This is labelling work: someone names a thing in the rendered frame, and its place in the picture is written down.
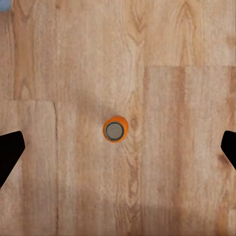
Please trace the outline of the can of soda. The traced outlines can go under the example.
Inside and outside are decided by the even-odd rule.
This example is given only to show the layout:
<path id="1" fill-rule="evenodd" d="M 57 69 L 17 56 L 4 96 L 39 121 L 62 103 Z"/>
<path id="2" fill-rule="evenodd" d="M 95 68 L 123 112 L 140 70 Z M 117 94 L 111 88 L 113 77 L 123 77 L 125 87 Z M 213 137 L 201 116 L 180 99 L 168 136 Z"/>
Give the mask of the can of soda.
<path id="1" fill-rule="evenodd" d="M 111 143 L 120 143 L 128 132 L 128 122 L 121 116 L 112 117 L 103 126 L 104 137 Z"/>

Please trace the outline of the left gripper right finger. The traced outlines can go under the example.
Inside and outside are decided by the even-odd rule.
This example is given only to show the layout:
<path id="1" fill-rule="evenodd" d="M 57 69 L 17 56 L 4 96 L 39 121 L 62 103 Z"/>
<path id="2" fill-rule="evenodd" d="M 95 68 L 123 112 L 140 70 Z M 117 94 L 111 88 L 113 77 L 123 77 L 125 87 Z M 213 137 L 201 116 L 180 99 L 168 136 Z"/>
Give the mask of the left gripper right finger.
<path id="1" fill-rule="evenodd" d="M 236 132 L 225 131 L 220 147 L 236 169 Z"/>

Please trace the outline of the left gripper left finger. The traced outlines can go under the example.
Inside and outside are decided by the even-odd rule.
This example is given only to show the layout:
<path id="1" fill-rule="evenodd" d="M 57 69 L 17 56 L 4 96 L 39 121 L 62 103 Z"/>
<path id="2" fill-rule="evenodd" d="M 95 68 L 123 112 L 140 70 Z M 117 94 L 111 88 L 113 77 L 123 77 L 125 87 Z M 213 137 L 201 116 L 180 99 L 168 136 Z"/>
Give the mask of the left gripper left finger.
<path id="1" fill-rule="evenodd" d="M 24 150 L 25 142 L 21 131 L 0 136 L 0 188 L 4 185 Z"/>

